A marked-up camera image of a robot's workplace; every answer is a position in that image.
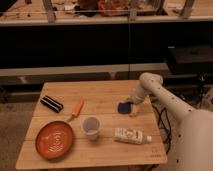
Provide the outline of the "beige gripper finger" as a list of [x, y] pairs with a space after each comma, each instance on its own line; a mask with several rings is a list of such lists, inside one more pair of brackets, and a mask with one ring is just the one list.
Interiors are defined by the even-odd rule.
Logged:
[[123, 100], [120, 101], [121, 103], [131, 103], [131, 98], [125, 98]]
[[138, 107], [137, 105], [131, 105], [131, 113], [130, 117], [136, 117], [138, 115]]

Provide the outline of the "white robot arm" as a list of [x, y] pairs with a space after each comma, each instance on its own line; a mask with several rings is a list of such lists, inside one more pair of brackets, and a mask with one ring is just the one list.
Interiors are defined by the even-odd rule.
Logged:
[[126, 102], [138, 105], [153, 94], [179, 121], [175, 171], [213, 171], [213, 112], [196, 109], [163, 87], [163, 77], [142, 73]]

